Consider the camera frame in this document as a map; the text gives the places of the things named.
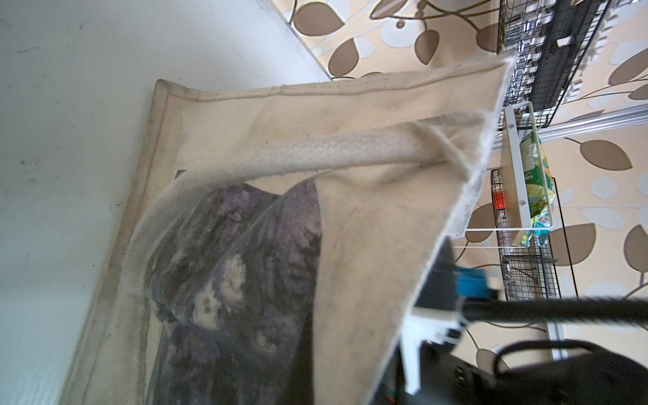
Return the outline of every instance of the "white plastic part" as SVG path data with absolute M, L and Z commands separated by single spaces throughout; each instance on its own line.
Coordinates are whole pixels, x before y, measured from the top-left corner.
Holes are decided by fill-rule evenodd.
M 414 307 L 405 318 L 400 333 L 405 392 L 415 395 L 421 389 L 420 350 L 424 340 L 439 345 L 459 343 L 458 339 L 448 337 L 450 329 L 462 329 L 457 313 L 453 311 Z
M 572 41 L 571 36 L 566 36 L 565 38 L 559 38 L 556 40 L 558 47 L 564 47 L 565 45 L 569 45 L 569 43 Z

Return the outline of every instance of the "green package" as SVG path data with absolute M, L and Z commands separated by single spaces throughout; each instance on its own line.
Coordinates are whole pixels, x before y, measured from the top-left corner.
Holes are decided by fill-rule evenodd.
M 551 205 L 556 195 L 553 181 L 551 180 L 551 173 L 549 172 L 549 165 L 547 164 L 547 157 L 544 154 L 542 145 L 538 148 L 536 138 L 537 134 L 531 131 L 529 136 L 520 143 L 522 166 L 524 168 L 524 182 L 527 187 L 529 212 L 532 218 L 540 215 L 545 207 Z M 547 201 L 544 195 L 543 176 L 547 179 L 549 201 Z
M 524 168 L 524 182 L 526 183 L 529 198 L 531 225 L 538 228 L 533 231 L 528 231 L 522 238 L 522 245 L 527 247 L 529 246 L 531 237 L 534 235 L 538 240 L 539 246 L 543 246 L 546 243 L 547 236 L 550 232 L 547 228 L 552 225 L 549 223 L 549 210 L 556 195 L 551 173 L 549 172 L 549 165 L 547 164 L 547 157 L 544 154 L 544 148 L 542 145 L 538 148 L 536 138 L 537 134 L 531 131 L 529 136 L 520 143 L 522 166 Z M 547 201 L 546 195 L 544 194 L 543 176 L 547 179 L 549 201 Z

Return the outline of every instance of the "metal bar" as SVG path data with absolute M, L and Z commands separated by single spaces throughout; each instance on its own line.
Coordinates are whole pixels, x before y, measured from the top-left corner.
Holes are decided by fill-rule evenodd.
M 549 340 L 565 340 L 562 325 L 557 322 L 547 322 L 547 335 L 549 335 Z M 569 353 L 566 349 L 552 349 L 551 357 L 553 357 L 553 361 L 557 362 L 568 359 Z
M 622 297 L 586 299 L 525 299 L 521 301 L 466 300 L 463 317 L 468 321 L 490 322 L 570 322 L 625 323 L 648 322 L 648 300 Z
M 515 122 L 515 109 L 519 107 L 520 105 L 516 104 L 515 106 L 504 108 L 507 148 L 505 150 L 506 153 L 502 154 L 502 181 L 505 183 L 504 187 L 508 187 L 508 189 L 504 189 L 504 198 L 507 206 L 506 211 L 511 215 L 511 219 L 515 220 L 512 225 L 520 224 L 520 228 L 531 228 L 531 214 L 529 212 L 529 198 L 527 196 L 526 183 L 524 182 L 520 138 Z
M 648 123 L 648 104 L 613 111 L 608 114 L 601 114 L 595 117 L 568 121 L 562 124 L 552 125 L 549 128 L 538 130 L 542 142 L 554 141 L 576 135 L 584 135 L 597 131 L 613 130 Z M 502 136 L 495 138 L 493 150 L 502 149 Z
M 529 249 L 524 246 L 452 246 L 454 249 Z
M 549 229 L 545 227 L 533 227 L 533 226 L 528 226 L 528 227 L 521 227 L 521 228 L 513 228 L 513 227 L 506 227 L 506 228 L 466 228 L 466 232 L 486 232 L 486 231 L 533 231 L 535 229 Z
M 576 274 L 573 272 L 573 264 L 572 264 L 572 253 L 569 250 L 569 240 L 567 239 L 567 231 L 565 230 L 565 219 L 562 216 L 562 205 L 561 205 L 561 195 L 558 193 L 558 184 L 556 183 L 556 178 L 552 177 L 553 179 L 553 188 L 556 191 L 556 198 L 558 199 L 558 210 L 561 212 L 561 222 L 562 222 L 562 235 L 565 238 L 565 247 L 567 247 L 567 258 L 569 259 L 569 267 L 572 270 L 572 281 L 573 281 L 573 291 L 576 294 L 576 298 L 578 298 L 578 287 L 576 287 Z

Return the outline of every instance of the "blue clip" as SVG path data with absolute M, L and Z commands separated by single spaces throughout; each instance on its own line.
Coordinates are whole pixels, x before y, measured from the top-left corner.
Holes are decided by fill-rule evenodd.
M 486 273 L 481 269 L 457 267 L 457 294 L 470 298 L 491 297 L 488 289 Z

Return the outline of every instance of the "black hose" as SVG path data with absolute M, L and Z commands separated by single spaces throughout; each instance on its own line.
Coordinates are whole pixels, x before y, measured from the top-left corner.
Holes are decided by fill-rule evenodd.
M 639 299 L 532 299 L 471 301 L 463 305 L 467 321 L 585 322 L 648 324 L 648 301 Z

